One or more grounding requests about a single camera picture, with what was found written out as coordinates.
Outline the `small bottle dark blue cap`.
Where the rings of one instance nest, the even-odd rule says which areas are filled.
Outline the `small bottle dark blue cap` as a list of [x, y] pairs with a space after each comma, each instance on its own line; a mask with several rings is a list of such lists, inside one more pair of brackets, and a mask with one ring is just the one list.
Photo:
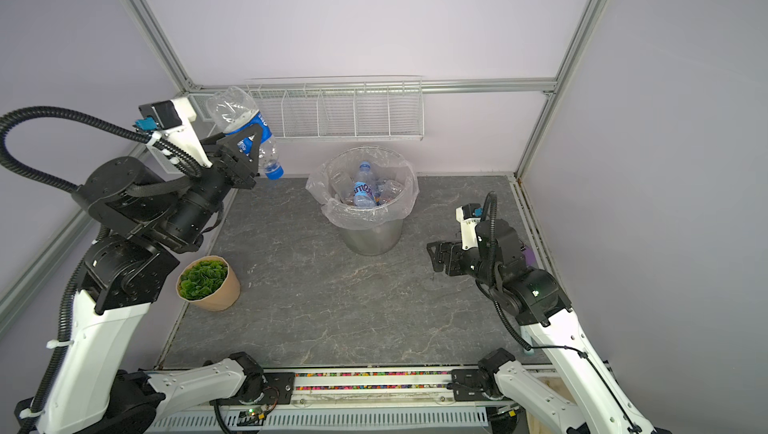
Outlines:
[[232, 86], [213, 95], [205, 106], [221, 133], [236, 139], [241, 152], [258, 160], [259, 169], [267, 179], [283, 177], [276, 137], [249, 93]]

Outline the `clear bottle colourful label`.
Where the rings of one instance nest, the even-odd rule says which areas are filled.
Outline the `clear bottle colourful label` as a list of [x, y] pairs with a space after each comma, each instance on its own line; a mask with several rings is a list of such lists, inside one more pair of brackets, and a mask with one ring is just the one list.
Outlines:
[[375, 208], [377, 206], [375, 195], [376, 178], [368, 162], [362, 162], [355, 177], [353, 203], [357, 208]]

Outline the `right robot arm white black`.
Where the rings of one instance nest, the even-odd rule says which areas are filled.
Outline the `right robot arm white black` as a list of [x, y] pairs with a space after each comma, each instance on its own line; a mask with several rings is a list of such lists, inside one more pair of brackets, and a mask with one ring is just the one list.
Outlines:
[[457, 208], [461, 238], [428, 244], [432, 268], [473, 278], [507, 332], [525, 351], [543, 352], [570, 395], [558, 394], [503, 348], [482, 358], [469, 380], [454, 375], [452, 386], [509, 399], [553, 433], [658, 432], [593, 348], [556, 277], [527, 262], [517, 232], [497, 209], [493, 192], [481, 204]]

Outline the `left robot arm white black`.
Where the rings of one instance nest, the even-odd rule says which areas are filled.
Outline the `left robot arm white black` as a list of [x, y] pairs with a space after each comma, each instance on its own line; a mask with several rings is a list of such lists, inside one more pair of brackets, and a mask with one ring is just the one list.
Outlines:
[[120, 365], [143, 316], [158, 299], [179, 256], [198, 250], [220, 221], [234, 189], [258, 174], [262, 128], [195, 140], [166, 131], [181, 114], [170, 101], [141, 107], [124, 129], [70, 109], [35, 106], [1, 119], [1, 132], [36, 119], [60, 119], [153, 147], [180, 170], [165, 181], [133, 157], [110, 160], [76, 185], [1, 153], [10, 172], [67, 194], [100, 231], [68, 281], [59, 307], [51, 359], [35, 395], [15, 414], [23, 433], [142, 433], [165, 416], [203, 404], [259, 401], [267, 387], [261, 366], [245, 353], [192, 370], [126, 372]]

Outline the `grey mesh waste bin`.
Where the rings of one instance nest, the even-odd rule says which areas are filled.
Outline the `grey mesh waste bin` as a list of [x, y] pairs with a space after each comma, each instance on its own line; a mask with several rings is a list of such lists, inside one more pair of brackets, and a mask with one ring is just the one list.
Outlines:
[[[368, 185], [375, 207], [354, 205], [356, 176], [364, 163], [370, 166]], [[313, 174], [307, 190], [326, 219], [339, 229], [347, 247], [365, 256], [378, 256], [394, 248], [419, 195], [411, 163], [396, 151], [378, 146], [356, 147], [339, 154]]]

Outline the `clear plastic bin liner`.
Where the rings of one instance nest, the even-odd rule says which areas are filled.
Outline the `clear plastic bin liner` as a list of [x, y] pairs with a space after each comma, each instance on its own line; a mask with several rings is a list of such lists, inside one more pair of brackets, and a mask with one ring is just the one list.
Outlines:
[[401, 154], [358, 147], [313, 172], [306, 190], [336, 227], [367, 230], [408, 217], [419, 185], [415, 169]]

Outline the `green plant in beige pot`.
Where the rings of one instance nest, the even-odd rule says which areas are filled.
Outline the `green plant in beige pot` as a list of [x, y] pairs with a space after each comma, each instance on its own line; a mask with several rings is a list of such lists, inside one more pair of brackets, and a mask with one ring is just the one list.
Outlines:
[[183, 270], [176, 283], [176, 292], [190, 305], [209, 312], [222, 312], [237, 302], [241, 285], [225, 259], [206, 256]]

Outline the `white mesh wall basket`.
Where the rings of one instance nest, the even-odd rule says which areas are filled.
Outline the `white mesh wall basket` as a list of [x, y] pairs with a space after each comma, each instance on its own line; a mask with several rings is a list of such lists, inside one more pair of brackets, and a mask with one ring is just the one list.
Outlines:
[[207, 108], [207, 96], [189, 94], [187, 96], [196, 118], [191, 122], [192, 129], [200, 140], [221, 134], [226, 130], [223, 121], [212, 115]]

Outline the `black rail with coloured strip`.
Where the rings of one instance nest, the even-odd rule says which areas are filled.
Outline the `black rail with coloured strip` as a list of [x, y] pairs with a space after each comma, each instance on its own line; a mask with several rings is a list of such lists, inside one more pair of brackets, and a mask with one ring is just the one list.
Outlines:
[[313, 404], [495, 402], [499, 396], [470, 366], [280, 368], [249, 380], [231, 359], [207, 366], [156, 371], [162, 388], [176, 393], [204, 388], [200, 404], [217, 398], [226, 406], [309, 407]]

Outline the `aluminium frame enclosure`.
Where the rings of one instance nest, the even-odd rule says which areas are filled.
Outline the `aluminium frame enclosure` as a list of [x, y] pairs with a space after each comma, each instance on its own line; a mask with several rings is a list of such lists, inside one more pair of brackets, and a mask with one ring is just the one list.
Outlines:
[[514, 169], [588, 0], [143, 0], [184, 73], [125, 0], [1, 0], [1, 109], [76, 109], [121, 126], [181, 89], [443, 81], [425, 133], [395, 147], [425, 173]]

